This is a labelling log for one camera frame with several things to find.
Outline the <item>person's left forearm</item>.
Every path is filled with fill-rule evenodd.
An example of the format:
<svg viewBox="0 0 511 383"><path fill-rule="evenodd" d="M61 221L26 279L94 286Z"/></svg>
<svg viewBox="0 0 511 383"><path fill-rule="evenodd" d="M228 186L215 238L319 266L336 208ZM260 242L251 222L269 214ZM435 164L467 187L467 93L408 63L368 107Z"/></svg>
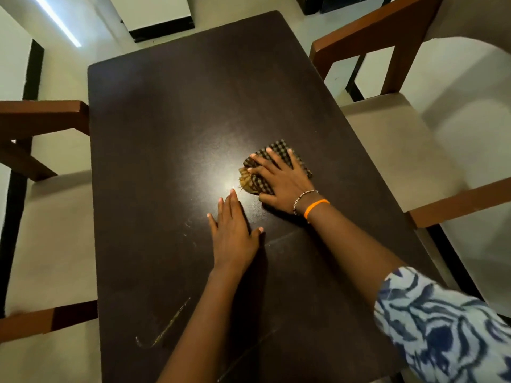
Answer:
<svg viewBox="0 0 511 383"><path fill-rule="evenodd" d="M214 268L157 383L217 383L243 268Z"/></svg>

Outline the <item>person's left hand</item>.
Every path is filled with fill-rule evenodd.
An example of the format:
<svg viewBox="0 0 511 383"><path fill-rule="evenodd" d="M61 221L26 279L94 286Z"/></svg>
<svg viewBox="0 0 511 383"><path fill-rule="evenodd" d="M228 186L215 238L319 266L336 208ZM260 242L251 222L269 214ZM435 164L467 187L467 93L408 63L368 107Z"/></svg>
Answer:
<svg viewBox="0 0 511 383"><path fill-rule="evenodd" d="M225 199L219 199L217 207L217 217L214 219L218 231L212 235L214 272L242 276L254 260L260 244L250 244L248 241L251 231L234 189Z"/></svg>

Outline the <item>blue white patterned sleeve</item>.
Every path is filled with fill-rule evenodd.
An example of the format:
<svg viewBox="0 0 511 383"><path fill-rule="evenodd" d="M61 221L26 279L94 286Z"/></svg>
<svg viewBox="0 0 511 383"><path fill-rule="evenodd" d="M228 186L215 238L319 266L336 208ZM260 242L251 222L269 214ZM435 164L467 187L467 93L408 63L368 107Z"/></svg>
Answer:
<svg viewBox="0 0 511 383"><path fill-rule="evenodd" d="M412 267L383 281L377 326L427 383L511 383L511 327L483 301Z"/></svg>

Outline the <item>orange wristband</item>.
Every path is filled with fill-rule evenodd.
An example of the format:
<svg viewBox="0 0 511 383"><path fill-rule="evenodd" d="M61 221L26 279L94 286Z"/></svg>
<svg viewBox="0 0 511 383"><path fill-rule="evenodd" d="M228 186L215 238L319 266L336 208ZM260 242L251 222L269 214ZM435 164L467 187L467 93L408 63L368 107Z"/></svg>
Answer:
<svg viewBox="0 0 511 383"><path fill-rule="evenodd" d="M306 209L305 209L305 212L303 214L303 217L307 220L307 222L309 223L309 214L310 212L315 208L317 207L319 204L330 204L330 201L328 201L327 199L319 199L313 203L311 203Z"/></svg>

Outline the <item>person's right forearm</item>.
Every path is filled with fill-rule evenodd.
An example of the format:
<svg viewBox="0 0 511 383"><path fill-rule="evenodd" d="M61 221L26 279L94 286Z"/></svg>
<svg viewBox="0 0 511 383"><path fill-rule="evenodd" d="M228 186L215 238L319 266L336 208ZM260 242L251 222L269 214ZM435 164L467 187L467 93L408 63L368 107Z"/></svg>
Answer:
<svg viewBox="0 0 511 383"><path fill-rule="evenodd" d="M394 270L405 266L405 262L332 204L313 211L309 224L373 309L384 280Z"/></svg>

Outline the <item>white cabinet with black base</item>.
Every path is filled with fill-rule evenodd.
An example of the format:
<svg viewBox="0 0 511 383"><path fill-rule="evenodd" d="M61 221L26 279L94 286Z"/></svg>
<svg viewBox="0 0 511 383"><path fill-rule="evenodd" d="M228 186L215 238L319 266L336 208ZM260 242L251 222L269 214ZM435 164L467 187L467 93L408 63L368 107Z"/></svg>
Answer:
<svg viewBox="0 0 511 383"><path fill-rule="evenodd" d="M135 43L192 30L188 0L110 0Z"/></svg>

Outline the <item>brown checkered cleaning cloth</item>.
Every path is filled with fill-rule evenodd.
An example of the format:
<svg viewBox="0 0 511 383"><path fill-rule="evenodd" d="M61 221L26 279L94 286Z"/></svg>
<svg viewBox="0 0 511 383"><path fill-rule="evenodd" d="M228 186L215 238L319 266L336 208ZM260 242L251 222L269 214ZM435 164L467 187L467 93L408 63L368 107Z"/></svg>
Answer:
<svg viewBox="0 0 511 383"><path fill-rule="evenodd" d="M291 170L293 170L293 161L289 156L290 146L283 139L275 141L270 145L263 147L259 151L254 152L255 155L270 161L276 169L280 169L280 165L276 162L270 154L267 152L267 148L273 150L283 164L286 164ZM273 189L270 183L260 174L253 174L249 172L250 169L258 167L260 164L255 161L251 156L247 157L243 162L241 168L239 168L239 184L240 187L247 193L260 195L261 193L274 195Z"/></svg>

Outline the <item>dark furniture piece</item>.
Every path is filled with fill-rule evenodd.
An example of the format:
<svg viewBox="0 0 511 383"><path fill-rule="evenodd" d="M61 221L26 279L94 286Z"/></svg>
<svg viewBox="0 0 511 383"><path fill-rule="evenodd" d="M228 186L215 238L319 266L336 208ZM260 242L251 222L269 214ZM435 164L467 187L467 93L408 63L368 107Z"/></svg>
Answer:
<svg viewBox="0 0 511 383"><path fill-rule="evenodd" d="M354 5L366 0L296 0L305 16L316 13L328 13L337 9ZM392 0L383 0L381 5L386 5Z"/></svg>

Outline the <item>person's right hand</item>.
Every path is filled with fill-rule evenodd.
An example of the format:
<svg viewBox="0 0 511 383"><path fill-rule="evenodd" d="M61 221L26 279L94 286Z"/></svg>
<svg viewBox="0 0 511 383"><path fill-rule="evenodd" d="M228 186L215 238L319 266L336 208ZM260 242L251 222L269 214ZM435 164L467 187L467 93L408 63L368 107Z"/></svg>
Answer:
<svg viewBox="0 0 511 383"><path fill-rule="evenodd" d="M270 183L274 195L276 195L279 200L279 207L273 208L288 214L303 217L305 209L311 203L319 199L324 199L324 197L314 188L306 171L294 154L294 150L289 149L288 153L293 161L293 170L290 168L289 170L276 169L270 161L253 153L250 156L260 165L250 169L249 172L260 174ZM313 211L319 210L321 206L325 205L328 204L319 204L315 207L310 212L309 219L312 218Z"/></svg>

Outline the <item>wooden chair with beige cushion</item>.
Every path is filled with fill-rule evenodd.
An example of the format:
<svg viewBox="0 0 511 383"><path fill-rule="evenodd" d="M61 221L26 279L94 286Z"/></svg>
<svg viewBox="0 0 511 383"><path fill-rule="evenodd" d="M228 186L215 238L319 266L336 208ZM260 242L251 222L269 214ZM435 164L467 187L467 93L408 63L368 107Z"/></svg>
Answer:
<svg viewBox="0 0 511 383"><path fill-rule="evenodd" d="M94 298L32 310L26 297L63 291L50 287L51 267L66 259L93 258L92 172L58 175L17 141L75 129L90 136L89 107L82 101L0 101L0 163L33 181L20 220L8 284L8 313L0 319L0 344L46 335L98 318Z"/></svg>
<svg viewBox="0 0 511 383"><path fill-rule="evenodd" d="M392 0L312 43L322 79L442 276L511 319L511 0Z"/></svg>

